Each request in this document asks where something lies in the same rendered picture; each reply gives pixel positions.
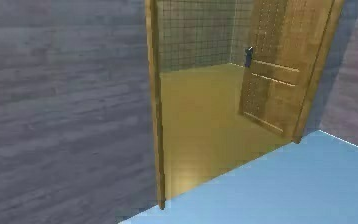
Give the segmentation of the brown wooden room door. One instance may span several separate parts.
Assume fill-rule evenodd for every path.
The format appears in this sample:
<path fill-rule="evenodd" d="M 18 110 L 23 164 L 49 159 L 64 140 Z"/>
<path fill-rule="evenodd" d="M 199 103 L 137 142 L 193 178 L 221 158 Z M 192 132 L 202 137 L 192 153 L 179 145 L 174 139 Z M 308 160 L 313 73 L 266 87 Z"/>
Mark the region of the brown wooden room door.
<path fill-rule="evenodd" d="M 333 0 L 254 1 L 242 115 L 281 137 L 294 136 L 332 6 Z"/>

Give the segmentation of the brown wooden door frame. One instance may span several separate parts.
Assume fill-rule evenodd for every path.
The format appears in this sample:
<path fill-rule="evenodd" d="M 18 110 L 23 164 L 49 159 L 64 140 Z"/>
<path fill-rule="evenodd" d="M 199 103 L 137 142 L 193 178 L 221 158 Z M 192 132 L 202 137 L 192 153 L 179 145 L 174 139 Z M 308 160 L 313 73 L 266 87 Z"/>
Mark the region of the brown wooden door frame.
<path fill-rule="evenodd" d="M 239 112 L 255 0 L 145 0 L 157 200 L 289 143 L 307 123 L 344 0 L 333 0 L 294 136 Z"/>

